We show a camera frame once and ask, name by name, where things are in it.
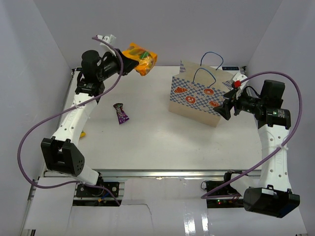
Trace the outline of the orange mango gummy bag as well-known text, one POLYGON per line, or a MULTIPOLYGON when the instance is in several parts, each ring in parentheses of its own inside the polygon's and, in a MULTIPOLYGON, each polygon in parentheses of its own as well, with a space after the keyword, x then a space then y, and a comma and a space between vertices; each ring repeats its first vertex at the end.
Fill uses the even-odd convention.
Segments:
POLYGON ((135 43, 130 43, 129 47, 123 51, 123 55, 139 62, 135 70, 141 76, 146 76, 155 66, 158 59, 156 53, 148 51, 135 43))

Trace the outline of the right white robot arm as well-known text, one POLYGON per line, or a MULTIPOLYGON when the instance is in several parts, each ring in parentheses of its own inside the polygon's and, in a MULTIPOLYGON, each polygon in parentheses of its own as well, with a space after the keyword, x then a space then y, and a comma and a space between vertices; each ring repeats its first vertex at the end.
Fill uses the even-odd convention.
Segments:
POLYGON ((224 95, 223 104, 214 108, 226 120, 231 117, 231 109, 235 115, 241 111, 253 114, 262 148, 259 182, 247 174, 230 171, 224 176, 223 192, 228 196, 240 194, 246 211, 276 218, 285 217, 300 205, 300 196, 292 192, 289 182, 287 147, 283 144, 291 127, 290 111, 281 108, 284 90, 284 83, 265 80, 260 94, 252 97, 236 81, 224 95))

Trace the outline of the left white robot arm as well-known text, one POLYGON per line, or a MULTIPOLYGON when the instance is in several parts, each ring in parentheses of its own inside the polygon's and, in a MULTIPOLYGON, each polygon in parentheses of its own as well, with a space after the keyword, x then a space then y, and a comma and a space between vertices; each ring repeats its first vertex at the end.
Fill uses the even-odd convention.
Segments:
POLYGON ((120 72, 126 75, 138 64, 138 61, 127 58, 121 51, 116 55, 106 52, 103 56, 95 50, 84 52, 72 110, 66 113, 52 137, 44 138, 41 142, 47 169, 70 175, 88 184, 87 190, 93 196, 103 193, 104 184, 99 181, 100 174, 85 163, 85 158, 77 147, 81 132, 99 103, 99 95, 105 90, 104 80, 120 72))

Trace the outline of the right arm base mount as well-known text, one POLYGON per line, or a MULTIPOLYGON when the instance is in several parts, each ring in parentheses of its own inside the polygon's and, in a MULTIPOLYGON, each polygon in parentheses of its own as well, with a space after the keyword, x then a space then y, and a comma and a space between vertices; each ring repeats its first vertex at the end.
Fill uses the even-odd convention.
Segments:
MULTIPOLYGON (((218 186, 223 181, 205 180, 201 183, 200 187, 203 191, 208 192, 218 186)), ((214 198, 207 199, 207 208, 243 208, 243 197, 232 187, 225 186, 212 194, 214 198)))

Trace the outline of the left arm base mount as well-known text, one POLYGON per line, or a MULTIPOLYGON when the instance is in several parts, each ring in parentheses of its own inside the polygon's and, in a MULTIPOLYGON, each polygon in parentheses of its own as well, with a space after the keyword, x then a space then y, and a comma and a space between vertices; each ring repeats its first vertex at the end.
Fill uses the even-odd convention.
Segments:
MULTIPOLYGON (((114 197, 119 196, 119 188, 120 183, 119 182, 103 182, 101 186, 107 188, 114 197)), ((107 190, 104 190, 102 188, 95 188, 95 187, 87 187, 84 184, 79 184, 77 186, 77 190, 75 193, 75 196, 77 198, 106 198, 106 197, 112 197, 110 193, 108 193, 107 190)))

